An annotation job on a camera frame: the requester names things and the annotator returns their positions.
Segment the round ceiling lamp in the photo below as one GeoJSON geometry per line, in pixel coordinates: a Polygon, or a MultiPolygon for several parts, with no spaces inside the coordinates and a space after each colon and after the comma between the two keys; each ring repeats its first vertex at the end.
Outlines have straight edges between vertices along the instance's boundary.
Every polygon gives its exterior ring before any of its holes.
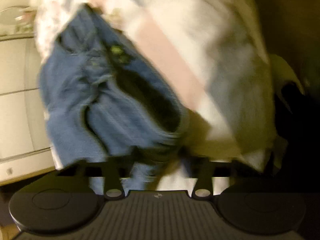
{"type": "Polygon", "coordinates": [[[1,27],[31,24],[35,18],[36,10],[25,6],[12,6],[1,10],[1,27]]]}

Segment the white wardrobe with panel doors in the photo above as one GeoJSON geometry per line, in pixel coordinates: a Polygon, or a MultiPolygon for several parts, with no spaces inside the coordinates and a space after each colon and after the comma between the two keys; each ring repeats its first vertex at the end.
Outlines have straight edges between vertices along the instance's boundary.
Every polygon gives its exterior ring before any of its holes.
{"type": "Polygon", "coordinates": [[[33,35],[1,37],[1,185],[54,170],[33,35]]]}

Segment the blue denim jeans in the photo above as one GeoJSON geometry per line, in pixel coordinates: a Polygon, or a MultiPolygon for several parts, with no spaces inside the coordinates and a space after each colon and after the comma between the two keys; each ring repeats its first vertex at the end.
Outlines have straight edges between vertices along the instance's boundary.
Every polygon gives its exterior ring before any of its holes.
{"type": "Polygon", "coordinates": [[[93,8],[80,6],[40,71],[62,167],[133,155],[125,192],[149,190],[176,157],[188,111],[161,74],[93,8]]]}

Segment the pink grey checkered bed sheet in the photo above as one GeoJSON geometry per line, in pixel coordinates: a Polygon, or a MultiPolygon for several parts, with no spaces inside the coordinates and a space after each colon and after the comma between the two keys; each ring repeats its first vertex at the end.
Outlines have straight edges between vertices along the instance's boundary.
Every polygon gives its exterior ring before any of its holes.
{"type": "MultiPolygon", "coordinates": [[[[42,66],[83,4],[131,42],[187,109],[179,150],[263,169],[274,139],[272,79],[252,0],[33,0],[42,66]]],[[[189,187],[178,152],[150,190],[189,187]]]]}

